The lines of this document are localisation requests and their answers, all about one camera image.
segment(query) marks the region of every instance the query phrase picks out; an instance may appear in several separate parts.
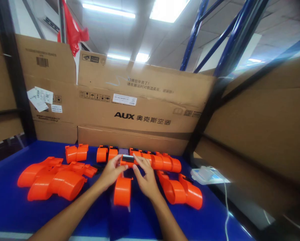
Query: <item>white label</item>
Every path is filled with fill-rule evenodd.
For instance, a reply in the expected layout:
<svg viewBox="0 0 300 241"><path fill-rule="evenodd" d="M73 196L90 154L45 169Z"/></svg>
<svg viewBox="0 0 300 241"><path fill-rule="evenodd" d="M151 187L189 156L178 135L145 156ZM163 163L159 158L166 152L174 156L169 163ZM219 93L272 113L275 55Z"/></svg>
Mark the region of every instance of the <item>white label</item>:
<svg viewBox="0 0 300 241"><path fill-rule="evenodd" d="M36 89L31 89L27 92L27 97L31 101L31 103L34 105L34 107L37 109L38 112L42 112L49 107L46 105L45 102L43 102L41 99L36 98Z"/></svg>
<svg viewBox="0 0 300 241"><path fill-rule="evenodd" d="M113 94L113 102L136 106L137 98L126 95Z"/></svg>
<svg viewBox="0 0 300 241"><path fill-rule="evenodd" d="M52 104L53 103L53 92L35 87L36 90L36 98L41 99L42 101Z"/></svg>
<svg viewBox="0 0 300 241"><path fill-rule="evenodd" d="M52 112L62 113L62 106L61 105L51 105Z"/></svg>

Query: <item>hand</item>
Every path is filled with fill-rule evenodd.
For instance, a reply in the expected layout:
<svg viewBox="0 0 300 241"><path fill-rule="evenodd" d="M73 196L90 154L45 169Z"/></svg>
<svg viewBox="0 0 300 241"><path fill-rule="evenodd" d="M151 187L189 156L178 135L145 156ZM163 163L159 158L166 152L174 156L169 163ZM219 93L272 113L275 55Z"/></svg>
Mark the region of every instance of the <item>hand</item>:
<svg viewBox="0 0 300 241"><path fill-rule="evenodd" d="M144 170L146 173L144 177L142 177L138 167L134 164L133 165L133 171L136 175L139 187L143 194L145 194L150 200L155 200L159 195L161 195L156 178L154 176L153 169L150 165L150 161L148 159L145 159L143 157L137 157L135 154L133 154L134 159L136 162L140 165L140 167Z"/></svg>
<svg viewBox="0 0 300 241"><path fill-rule="evenodd" d="M122 154L115 156L111 160L108 160L106 167L104 168L99 179L95 182L94 186L101 188L102 191L105 191L117 180L118 176L123 171L128 169L128 165L117 167L121 157Z"/></svg>

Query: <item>forearm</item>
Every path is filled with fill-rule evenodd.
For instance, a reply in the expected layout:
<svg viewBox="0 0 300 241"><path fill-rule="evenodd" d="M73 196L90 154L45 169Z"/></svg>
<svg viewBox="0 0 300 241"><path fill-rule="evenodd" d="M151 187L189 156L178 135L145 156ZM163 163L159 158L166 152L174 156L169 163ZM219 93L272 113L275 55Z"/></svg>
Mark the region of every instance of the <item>forearm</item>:
<svg viewBox="0 0 300 241"><path fill-rule="evenodd" d="M156 198L151 200L151 202L159 220L163 240L187 240L186 236L172 215L163 196L159 194Z"/></svg>
<svg viewBox="0 0 300 241"><path fill-rule="evenodd" d="M47 222L29 240L31 241L61 241L68 240L85 213L101 195L101 185L88 189L76 201Z"/></svg>

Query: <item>ceiling light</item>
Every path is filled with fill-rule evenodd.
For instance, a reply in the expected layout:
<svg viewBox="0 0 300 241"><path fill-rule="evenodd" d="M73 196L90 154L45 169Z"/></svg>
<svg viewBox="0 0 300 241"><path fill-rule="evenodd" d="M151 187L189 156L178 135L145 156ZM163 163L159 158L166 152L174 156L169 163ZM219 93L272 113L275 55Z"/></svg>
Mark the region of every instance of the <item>ceiling light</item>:
<svg viewBox="0 0 300 241"><path fill-rule="evenodd" d="M121 56L121 55L112 55L112 54L109 54L108 57L112 58L112 59L120 59L120 60L130 61L130 57L125 57L125 56Z"/></svg>
<svg viewBox="0 0 300 241"><path fill-rule="evenodd" d="M249 61L251 62L256 62L256 63L261 63L262 61L261 60L257 60L257 59L248 59Z"/></svg>
<svg viewBox="0 0 300 241"><path fill-rule="evenodd" d="M150 19L173 23L190 0L156 0Z"/></svg>
<svg viewBox="0 0 300 241"><path fill-rule="evenodd" d="M91 4L86 4L86 3L82 4L82 6L84 8L88 8L88 9L91 9L91 10L96 10L96 11L99 11L99 12L111 13L111 14L115 14L115 15L129 17L129 18L136 18L136 15L133 14L133 13L114 10L114 9L111 9L111 8L105 8L105 7L100 7L100 6L97 6L97 5L91 5Z"/></svg>
<svg viewBox="0 0 300 241"><path fill-rule="evenodd" d="M149 55L148 54L138 53L137 57L136 57L136 62L145 63L145 62L148 61L148 59L149 59Z"/></svg>

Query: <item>red flag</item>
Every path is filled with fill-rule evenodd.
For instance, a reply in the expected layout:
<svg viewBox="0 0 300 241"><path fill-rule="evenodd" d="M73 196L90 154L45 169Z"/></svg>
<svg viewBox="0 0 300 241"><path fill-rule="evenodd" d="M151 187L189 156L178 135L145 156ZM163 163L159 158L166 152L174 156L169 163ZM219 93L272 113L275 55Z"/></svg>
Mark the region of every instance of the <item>red flag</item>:
<svg viewBox="0 0 300 241"><path fill-rule="evenodd" d="M67 43L70 45L72 55L75 57L79 51L79 42L89 40L89 32L87 28L81 30L67 8L65 0L62 1L66 21ZM57 34L57 41L61 42L60 32Z"/></svg>

